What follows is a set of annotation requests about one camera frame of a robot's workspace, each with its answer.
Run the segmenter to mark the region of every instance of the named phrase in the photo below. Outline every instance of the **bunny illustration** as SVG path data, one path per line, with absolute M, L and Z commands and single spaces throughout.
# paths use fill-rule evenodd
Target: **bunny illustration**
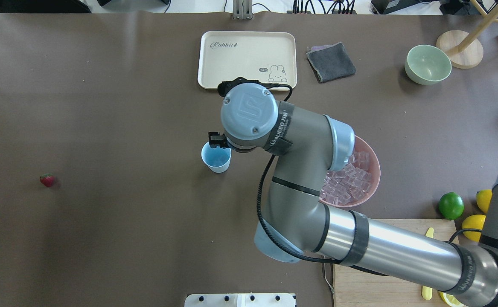
M 270 67 L 268 82 L 286 82 L 286 73 L 283 65 L 272 65 Z

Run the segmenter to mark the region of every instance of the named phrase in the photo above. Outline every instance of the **cup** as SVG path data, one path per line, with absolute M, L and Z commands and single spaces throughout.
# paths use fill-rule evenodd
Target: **cup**
M 230 166 L 230 159 L 232 157 L 231 148 L 211 148 L 209 142 L 206 142 L 201 149 L 201 159 L 205 165 L 215 173 L 223 173 Z

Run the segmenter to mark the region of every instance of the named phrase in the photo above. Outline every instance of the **beige tray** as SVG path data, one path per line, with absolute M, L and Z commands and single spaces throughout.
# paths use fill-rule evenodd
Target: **beige tray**
M 295 39 L 284 32 L 209 31 L 201 37 L 198 83 L 216 89 L 239 76 L 296 86 Z

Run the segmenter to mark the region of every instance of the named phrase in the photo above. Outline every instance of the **yellow knife handle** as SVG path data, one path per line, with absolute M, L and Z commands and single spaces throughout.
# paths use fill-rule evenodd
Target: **yellow knife handle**
M 433 235 L 434 235 L 434 229 L 433 227 L 429 227 L 427 233 L 425 233 L 425 237 L 433 237 Z M 421 296 L 429 301 L 433 297 L 433 289 L 423 286 L 423 288 L 421 288 Z
M 423 288 L 421 288 L 421 296 L 429 301 L 433 298 L 433 289 L 423 286 Z

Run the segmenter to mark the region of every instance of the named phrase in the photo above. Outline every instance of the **gray cloth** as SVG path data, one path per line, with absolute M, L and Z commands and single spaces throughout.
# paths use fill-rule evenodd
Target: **gray cloth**
M 335 45 L 312 47 L 306 56 L 319 82 L 344 78 L 355 73 L 355 65 L 349 58 L 342 42 Z

